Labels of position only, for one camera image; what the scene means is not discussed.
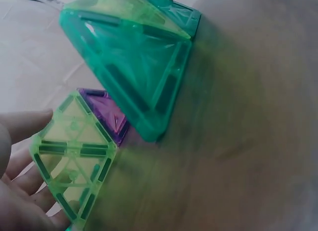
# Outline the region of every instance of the toy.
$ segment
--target toy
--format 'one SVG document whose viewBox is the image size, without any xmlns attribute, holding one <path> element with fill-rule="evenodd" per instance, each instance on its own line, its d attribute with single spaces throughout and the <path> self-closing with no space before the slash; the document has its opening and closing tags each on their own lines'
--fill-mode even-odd
<svg viewBox="0 0 318 231">
<path fill-rule="evenodd" d="M 171 0 L 78 0 L 60 24 L 130 124 L 153 142 L 167 129 L 199 19 Z"/>
<path fill-rule="evenodd" d="M 99 90 L 79 91 L 86 95 L 107 94 Z M 118 147 L 107 132 L 111 131 L 108 122 L 99 121 L 107 121 L 107 118 L 96 116 L 80 92 L 69 95 L 54 112 L 49 125 L 33 138 L 30 147 L 50 191 L 78 229 L 85 225 Z M 121 116 L 124 133 L 128 129 L 125 121 Z"/>
<path fill-rule="evenodd" d="M 119 146 L 129 128 L 126 116 L 110 98 L 107 91 L 81 88 L 79 93 L 113 141 Z"/>
</svg>

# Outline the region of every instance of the wooden surface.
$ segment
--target wooden surface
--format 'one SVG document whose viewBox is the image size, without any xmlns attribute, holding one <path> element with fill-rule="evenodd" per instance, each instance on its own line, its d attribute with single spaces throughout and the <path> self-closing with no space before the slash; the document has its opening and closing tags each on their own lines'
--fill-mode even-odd
<svg viewBox="0 0 318 231">
<path fill-rule="evenodd" d="M 170 129 L 131 132 L 87 230 L 318 230 L 318 0 L 199 0 Z"/>
</svg>

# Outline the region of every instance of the pyramid structure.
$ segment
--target pyramid structure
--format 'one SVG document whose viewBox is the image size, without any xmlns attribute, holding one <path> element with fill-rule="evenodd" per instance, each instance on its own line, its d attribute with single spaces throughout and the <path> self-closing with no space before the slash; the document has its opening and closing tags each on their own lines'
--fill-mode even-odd
<svg viewBox="0 0 318 231">
<path fill-rule="evenodd" d="M 167 129 L 200 13 L 171 0 L 78 0 L 60 25 L 147 142 Z"/>
<path fill-rule="evenodd" d="M 102 183 L 115 158 L 117 143 L 108 133 L 108 119 L 120 117 L 117 132 L 128 126 L 125 116 L 116 114 L 103 117 L 95 114 L 100 106 L 107 109 L 107 101 L 100 100 L 90 109 L 87 96 L 107 97 L 106 91 L 79 89 L 72 92 L 54 112 L 52 121 L 33 138 L 30 153 L 57 202 L 72 223 L 82 229 L 96 200 Z"/>
</svg>

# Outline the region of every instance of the finger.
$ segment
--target finger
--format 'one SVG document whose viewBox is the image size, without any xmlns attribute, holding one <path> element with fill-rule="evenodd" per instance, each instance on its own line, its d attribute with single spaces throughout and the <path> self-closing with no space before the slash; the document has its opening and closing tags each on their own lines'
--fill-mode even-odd
<svg viewBox="0 0 318 231">
<path fill-rule="evenodd" d="M 14 153 L 10 160 L 8 167 L 5 171 L 7 176 L 13 180 L 15 179 L 28 165 L 32 162 L 29 149 L 23 149 Z"/>
<path fill-rule="evenodd" d="M 0 178 L 5 173 L 11 155 L 11 137 L 5 126 L 0 124 Z"/>
<path fill-rule="evenodd" d="M 52 110 L 18 112 L 0 115 L 0 124 L 8 130 L 13 144 L 41 131 L 52 119 Z"/>
<path fill-rule="evenodd" d="M 19 212 L 19 222 L 17 222 L 17 228 L 15 230 L 56 231 L 54 223 L 39 207 L 30 205 L 30 203 L 27 202 L 22 202 L 17 210 Z"/>
<path fill-rule="evenodd" d="M 37 166 L 33 165 L 24 175 L 12 182 L 28 195 L 32 195 L 39 190 L 44 181 Z"/>
<path fill-rule="evenodd" d="M 56 180 L 60 181 L 63 184 L 71 183 L 71 179 L 69 178 L 69 176 L 63 173 L 59 174 L 56 177 Z M 64 193 L 67 188 L 67 186 L 61 187 L 59 188 L 59 192 Z M 45 186 L 39 192 L 33 194 L 31 198 L 33 199 L 34 203 L 38 207 L 40 207 L 45 213 L 48 212 L 56 202 L 51 191 L 47 186 Z"/>
<path fill-rule="evenodd" d="M 80 210 L 80 204 L 77 201 L 70 201 L 69 205 L 73 211 L 77 214 Z M 53 224 L 57 227 L 57 230 L 65 231 L 71 224 L 69 218 L 63 210 L 60 210 L 55 215 L 50 217 Z"/>
<path fill-rule="evenodd" d="M 31 196 L 34 203 L 45 213 L 48 212 L 55 204 L 55 199 L 47 186 Z"/>
<path fill-rule="evenodd" d="M 11 183 L 11 180 L 10 178 L 6 175 L 6 174 L 3 174 L 2 178 L 1 178 L 2 182 L 6 185 L 10 185 Z"/>
<path fill-rule="evenodd" d="M 57 231 L 65 231 L 71 225 L 71 221 L 63 210 L 58 211 L 55 215 L 51 216 L 50 219 L 57 228 Z"/>
</svg>

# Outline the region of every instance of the purple triangle tile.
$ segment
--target purple triangle tile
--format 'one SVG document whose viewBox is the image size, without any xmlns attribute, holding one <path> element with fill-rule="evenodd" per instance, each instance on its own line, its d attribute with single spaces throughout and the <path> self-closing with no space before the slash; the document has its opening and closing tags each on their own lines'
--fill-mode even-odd
<svg viewBox="0 0 318 231">
<path fill-rule="evenodd" d="M 119 146 L 129 128 L 125 114 L 120 111 L 105 90 L 79 88 L 78 91 L 110 137 Z"/>
</svg>

